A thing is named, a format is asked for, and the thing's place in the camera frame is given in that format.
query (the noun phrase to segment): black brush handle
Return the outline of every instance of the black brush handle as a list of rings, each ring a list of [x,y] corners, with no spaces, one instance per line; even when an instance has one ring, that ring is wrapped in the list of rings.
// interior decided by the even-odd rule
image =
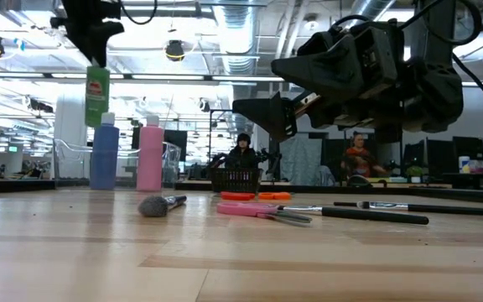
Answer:
[[[333,202],[333,206],[354,206],[357,207],[356,202]]]
[[[408,211],[483,216],[482,208],[470,208],[463,206],[408,205]]]
[[[429,220],[426,216],[416,216],[408,214],[394,214],[379,211],[363,211],[340,209],[334,207],[324,206],[322,208],[322,216],[349,218],[369,221],[389,221],[427,225]]]

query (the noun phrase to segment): woman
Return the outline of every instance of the woman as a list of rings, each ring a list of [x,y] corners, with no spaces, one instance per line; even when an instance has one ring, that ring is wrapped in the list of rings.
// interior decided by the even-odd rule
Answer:
[[[253,148],[249,148],[251,138],[245,133],[238,135],[236,147],[228,154],[225,166],[227,168],[258,168],[257,153]]]
[[[370,177],[370,169],[385,174],[386,170],[376,163],[376,159],[366,150],[365,139],[361,133],[353,133],[353,147],[345,151],[345,159],[340,163],[342,169],[348,171],[348,175],[358,174]]]

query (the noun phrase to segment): blue bottle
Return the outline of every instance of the blue bottle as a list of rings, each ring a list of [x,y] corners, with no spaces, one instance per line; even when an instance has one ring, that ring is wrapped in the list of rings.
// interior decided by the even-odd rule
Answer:
[[[117,177],[118,135],[115,114],[101,115],[101,126],[95,129],[91,156],[91,189],[113,190]]]

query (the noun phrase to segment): wooden table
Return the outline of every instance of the wooden table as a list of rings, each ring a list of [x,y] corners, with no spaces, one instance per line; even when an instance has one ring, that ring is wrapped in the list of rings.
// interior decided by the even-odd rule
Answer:
[[[0,301],[483,301],[483,217],[429,214],[428,226],[410,226],[316,216],[298,227],[219,215],[217,198],[192,192],[168,217],[142,218],[144,196],[0,195]],[[293,203],[338,200],[483,207],[398,195]]]

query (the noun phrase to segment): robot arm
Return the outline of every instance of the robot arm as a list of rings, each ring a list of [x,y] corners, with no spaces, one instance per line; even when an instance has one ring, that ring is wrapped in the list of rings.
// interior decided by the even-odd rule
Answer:
[[[416,13],[430,8],[411,23],[415,44],[408,61],[403,60],[403,28],[395,19],[364,22],[349,31],[336,23],[313,35],[297,57],[272,62],[275,75],[303,87],[304,93],[293,100],[279,92],[269,100],[238,100],[233,110],[278,141],[295,135],[296,119],[304,114],[313,128],[374,128],[380,142],[399,141],[402,129],[444,131],[463,110],[453,45],[436,36],[453,36],[455,5],[450,0],[416,2]]]

